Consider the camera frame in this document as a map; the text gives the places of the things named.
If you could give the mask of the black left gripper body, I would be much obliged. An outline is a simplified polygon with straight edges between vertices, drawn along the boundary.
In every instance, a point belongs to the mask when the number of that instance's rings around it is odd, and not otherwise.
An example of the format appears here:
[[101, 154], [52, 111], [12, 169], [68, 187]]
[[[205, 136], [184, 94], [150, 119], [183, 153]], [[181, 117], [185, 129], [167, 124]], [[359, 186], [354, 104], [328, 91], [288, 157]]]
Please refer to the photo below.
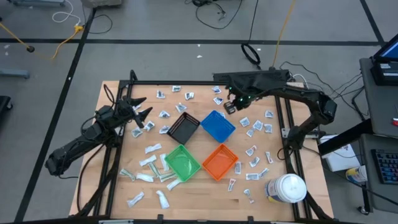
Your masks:
[[117, 101], [116, 108], [116, 123], [124, 124], [129, 121], [136, 122], [136, 112], [132, 106], [127, 102], [127, 97]]

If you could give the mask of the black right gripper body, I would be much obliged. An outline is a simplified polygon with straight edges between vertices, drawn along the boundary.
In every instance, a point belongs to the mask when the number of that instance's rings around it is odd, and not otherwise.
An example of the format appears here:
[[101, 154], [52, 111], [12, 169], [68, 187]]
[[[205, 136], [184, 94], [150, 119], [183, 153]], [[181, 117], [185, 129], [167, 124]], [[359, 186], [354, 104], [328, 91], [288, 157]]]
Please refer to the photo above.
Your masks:
[[242, 93], [238, 90], [230, 90], [230, 95], [233, 95], [232, 105], [238, 110], [246, 109], [256, 99], [256, 95]]

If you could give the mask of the blue plastic basket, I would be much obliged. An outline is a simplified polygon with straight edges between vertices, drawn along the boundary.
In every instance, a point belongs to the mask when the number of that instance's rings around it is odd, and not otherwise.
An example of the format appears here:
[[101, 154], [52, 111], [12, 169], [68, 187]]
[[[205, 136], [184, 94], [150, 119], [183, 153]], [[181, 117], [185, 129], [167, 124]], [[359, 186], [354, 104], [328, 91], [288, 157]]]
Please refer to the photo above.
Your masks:
[[215, 110], [200, 124], [219, 143], [224, 143], [236, 129], [232, 123]]

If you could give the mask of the black perforated box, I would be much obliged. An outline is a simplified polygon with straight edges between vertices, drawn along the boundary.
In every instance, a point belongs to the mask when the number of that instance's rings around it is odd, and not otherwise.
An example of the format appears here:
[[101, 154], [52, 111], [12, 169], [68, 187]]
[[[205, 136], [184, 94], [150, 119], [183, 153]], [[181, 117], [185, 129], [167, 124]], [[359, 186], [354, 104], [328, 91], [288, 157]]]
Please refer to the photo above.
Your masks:
[[258, 70], [251, 72], [227, 72], [227, 73], [214, 73], [213, 80], [215, 82], [228, 82], [228, 77], [269, 77], [273, 80], [287, 81], [290, 78], [290, 73], [288, 70]]

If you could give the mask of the black plastic basket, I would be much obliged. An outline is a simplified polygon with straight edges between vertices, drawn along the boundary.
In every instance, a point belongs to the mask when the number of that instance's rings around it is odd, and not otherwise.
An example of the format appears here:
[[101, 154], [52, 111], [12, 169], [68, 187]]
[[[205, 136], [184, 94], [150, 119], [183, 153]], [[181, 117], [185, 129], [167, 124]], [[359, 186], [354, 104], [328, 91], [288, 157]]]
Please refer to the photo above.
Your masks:
[[183, 112], [167, 131], [172, 139], [185, 145], [199, 127], [200, 122], [190, 114]]

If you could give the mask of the orange plastic basket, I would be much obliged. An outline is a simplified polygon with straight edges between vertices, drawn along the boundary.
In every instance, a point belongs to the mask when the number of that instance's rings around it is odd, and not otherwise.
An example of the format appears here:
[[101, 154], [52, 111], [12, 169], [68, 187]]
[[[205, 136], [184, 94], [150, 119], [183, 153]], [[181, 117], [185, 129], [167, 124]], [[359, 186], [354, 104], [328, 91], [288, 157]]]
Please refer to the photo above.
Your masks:
[[207, 173], [216, 181], [221, 180], [238, 161], [238, 156], [226, 145], [220, 144], [202, 163]]

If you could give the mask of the green plastic basket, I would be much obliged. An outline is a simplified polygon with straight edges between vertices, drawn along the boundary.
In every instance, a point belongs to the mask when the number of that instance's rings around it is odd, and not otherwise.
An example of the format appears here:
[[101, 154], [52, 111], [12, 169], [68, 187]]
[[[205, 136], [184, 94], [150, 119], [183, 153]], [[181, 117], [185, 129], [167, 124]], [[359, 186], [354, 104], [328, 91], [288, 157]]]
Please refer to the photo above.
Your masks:
[[172, 152], [167, 154], [165, 161], [182, 182], [186, 182], [201, 169], [200, 163], [197, 162], [184, 145], [177, 146]]

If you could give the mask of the white lidded wipes canister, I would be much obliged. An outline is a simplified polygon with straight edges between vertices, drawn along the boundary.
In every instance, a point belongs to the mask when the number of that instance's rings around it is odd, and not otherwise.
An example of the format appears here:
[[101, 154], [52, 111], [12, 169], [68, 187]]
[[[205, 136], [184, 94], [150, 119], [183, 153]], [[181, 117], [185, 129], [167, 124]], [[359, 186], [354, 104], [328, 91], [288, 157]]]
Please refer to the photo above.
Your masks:
[[265, 194], [270, 202], [297, 203], [307, 195], [304, 180], [296, 174], [284, 174], [268, 181]]

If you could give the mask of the black desk bar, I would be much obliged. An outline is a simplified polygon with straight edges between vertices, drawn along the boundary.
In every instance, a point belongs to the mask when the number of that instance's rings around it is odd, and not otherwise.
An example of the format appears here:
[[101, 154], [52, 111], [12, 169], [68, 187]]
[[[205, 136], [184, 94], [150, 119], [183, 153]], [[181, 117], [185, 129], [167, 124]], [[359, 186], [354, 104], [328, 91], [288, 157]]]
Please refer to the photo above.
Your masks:
[[371, 119], [367, 119], [362, 123], [346, 130], [345, 132], [318, 145], [321, 156], [334, 152], [335, 150], [353, 142], [360, 138], [362, 134], [372, 134], [373, 126]]

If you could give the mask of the blue-grey stand foot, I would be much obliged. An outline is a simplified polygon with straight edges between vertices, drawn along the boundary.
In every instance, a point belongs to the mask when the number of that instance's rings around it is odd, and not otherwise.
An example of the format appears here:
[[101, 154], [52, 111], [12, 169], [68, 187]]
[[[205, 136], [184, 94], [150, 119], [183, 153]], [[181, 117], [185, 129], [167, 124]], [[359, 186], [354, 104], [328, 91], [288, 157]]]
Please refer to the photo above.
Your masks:
[[0, 68], [0, 76], [29, 79], [30, 73], [27, 70], [15, 70], [15, 69]]

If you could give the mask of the black chair base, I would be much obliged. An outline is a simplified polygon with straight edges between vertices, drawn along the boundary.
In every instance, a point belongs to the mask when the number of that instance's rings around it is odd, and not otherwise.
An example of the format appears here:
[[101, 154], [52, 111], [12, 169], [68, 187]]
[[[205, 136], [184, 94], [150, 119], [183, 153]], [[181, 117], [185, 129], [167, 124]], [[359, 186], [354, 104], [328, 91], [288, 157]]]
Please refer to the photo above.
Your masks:
[[13, 104], [11, 102], [10, 96], [0, 96], [0, 116], [2, 116], [5, 112], [11, 110], [13, 108]]

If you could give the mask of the grey table leg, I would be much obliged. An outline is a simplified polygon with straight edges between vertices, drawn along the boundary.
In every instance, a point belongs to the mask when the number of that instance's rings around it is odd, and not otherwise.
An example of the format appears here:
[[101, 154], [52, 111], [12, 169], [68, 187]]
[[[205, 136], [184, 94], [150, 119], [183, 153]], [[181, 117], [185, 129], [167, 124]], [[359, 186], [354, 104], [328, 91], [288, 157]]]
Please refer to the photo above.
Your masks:
[[56, 6], [64, 6], [66, 0], [7, 0], [8, 2], [18, 4], [52, 4]]

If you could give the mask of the black desktop device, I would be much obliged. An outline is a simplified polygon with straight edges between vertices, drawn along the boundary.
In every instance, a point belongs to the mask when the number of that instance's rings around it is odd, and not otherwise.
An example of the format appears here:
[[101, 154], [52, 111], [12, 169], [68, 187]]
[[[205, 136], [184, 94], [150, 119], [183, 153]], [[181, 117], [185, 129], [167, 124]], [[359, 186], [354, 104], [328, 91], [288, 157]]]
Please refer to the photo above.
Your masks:
[[371, 74], [376, 85], [398, 86], [398, 62], [375, 63]]

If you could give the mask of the laptop screen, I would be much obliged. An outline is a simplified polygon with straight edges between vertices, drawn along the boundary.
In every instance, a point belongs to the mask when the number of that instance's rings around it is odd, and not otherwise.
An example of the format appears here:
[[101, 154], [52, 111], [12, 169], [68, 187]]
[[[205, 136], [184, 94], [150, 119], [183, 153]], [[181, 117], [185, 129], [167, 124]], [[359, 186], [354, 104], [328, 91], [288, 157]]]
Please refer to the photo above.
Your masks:
[[398, 62], [398, 40], [386, 44], [382, 49], [376, 52], [373, 56], [375, 60], [387, 60]]

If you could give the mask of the black keyboard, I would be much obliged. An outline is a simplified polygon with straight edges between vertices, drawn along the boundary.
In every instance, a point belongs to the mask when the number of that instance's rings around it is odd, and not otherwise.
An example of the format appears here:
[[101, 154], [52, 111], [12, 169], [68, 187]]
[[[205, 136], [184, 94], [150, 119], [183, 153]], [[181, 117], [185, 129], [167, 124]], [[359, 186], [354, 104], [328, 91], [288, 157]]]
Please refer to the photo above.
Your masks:
[[371, 149], [371, 154], [380, 182], [398, 185], [398, 151]]

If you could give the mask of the grey keyboard desk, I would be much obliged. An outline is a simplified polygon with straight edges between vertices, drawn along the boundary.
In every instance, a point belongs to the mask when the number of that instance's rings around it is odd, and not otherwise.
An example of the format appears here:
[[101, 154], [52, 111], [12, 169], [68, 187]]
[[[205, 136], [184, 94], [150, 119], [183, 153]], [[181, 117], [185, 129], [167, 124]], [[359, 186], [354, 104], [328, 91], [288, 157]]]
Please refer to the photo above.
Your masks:
[[359, 139], [359, 147], [363, 155], [368, 177], [367, 187], [373, 208], [385, 212], [398, 213], [398, 185], [382, 184], [376, 172], [371, 149], [398, 151], [398, 139], [363, 134]]

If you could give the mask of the black aluminium table frame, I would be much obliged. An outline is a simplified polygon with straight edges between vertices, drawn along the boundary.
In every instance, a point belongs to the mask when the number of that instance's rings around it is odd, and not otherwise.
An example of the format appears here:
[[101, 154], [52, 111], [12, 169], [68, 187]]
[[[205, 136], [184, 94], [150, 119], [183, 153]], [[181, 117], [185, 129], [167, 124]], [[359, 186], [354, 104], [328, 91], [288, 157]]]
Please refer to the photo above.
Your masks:
[[[177, 147], [177, 142], [166, 134], [160, 134], [163, 126], [172, 125], [179, 117], [176, 109], [178, 103], [187, 106], [188, 113], [197, 120], [204, 119], [211, 111], [222, 111], [223, 107], [213, 101], [214, 93], [212, 81], [180, 81], [181, 91], [174, 93], [172, 87], [176, 81], [144, 81], [121, 80], [110, 81], [108, 87], [113, 93], [129, 93], [133, 98], [146, 97], [142, 109], [153, 107], [148, 115], [148, 120], [155, 126], [151, 131], [144, 132], [134, 138], [131, 131], [136, 124], [131, 122], [124, 128], [124, 136], [121, 145], [117, 149], [89, 152], [84, 156], [87, 167], [83, 174], [80, 190], [76, 191], [75, 201], [87, 203], [94, 195], [100, 184], [103, 170], [127, 169], [133, 173], [150, 174], [149, 167], [141, 167], [139, 162], [147, 157], [144, 149], [157, 143], [162, 145], [156, 156], [161, 153], [170, 153]], [[165, 99], [156, 97], [157, 90], [164, 93]], [[185, 94], [194, 92], [193, 99], [186, 100]], [[160, 118], [161, 111], [166, 111], [169, 118]], [[257, 132], [249, 137], [246, 128], [239, 125], [239, 120], [244, 116], [249, 119], [262, 119], [266, 110], [281, 113], [285, 110], [283, 100], [266, 98], [253, 103], [248, 109], [229, 116], [229, 120], [236, 126], [234, 133], [227, 139], [226, 145], [232, 150], [242, 163], [243, 173], [235, 175], [229, 171], [221, 180], [216, 181], [206, 170], [200, 169], [192, 178], [178, 184], [171, 191], [167, 189], [167, 183], [155, 180], [145, 182], [143, 180], [131, 181], [128, 177], [115, 175], [105, 187], [96, 206], [84, 217], [85, 223], [101, 220], [129, 219], [134, 223], [154, 222], [158, 216], [162, 216], [164, 222], [177, 223], [182, 220], [194, 220], [200, 223], [213, 221], [226, 222], [292, 222], [296, 218], [306, 222], [315, 221], [315, 212], [302, 203], [287, 204], [270, 202], [265, 195], [265, 180], [246, 180], [245, 174], [259, 172], [268, 167], [269, 172], [265, 179], [270, 180], [286, 172], [285, 162], [275, 160], [269, 165], [266, 159], [266, 151], [275, 156], [282, 147], [280, 122], [277, 118], [271, 119], [273, 132], [266, 134]], [[245, 151], [256, 145], [257, 149], [249, 157]], [[249, 163], [259, 157], [256, 167]], [[236, 183], [231, 192], [228, 192], [228, 184], [231, 178]], [[249, 189], [254, 203], [250, 203], [244, 190]], [[167, 197], [170, 207], [162, 209], [156, 191], [161, 190]], [[144, 198], [129, 208], [127, 201], [133, 199], [140, 192], [144, 192]]]

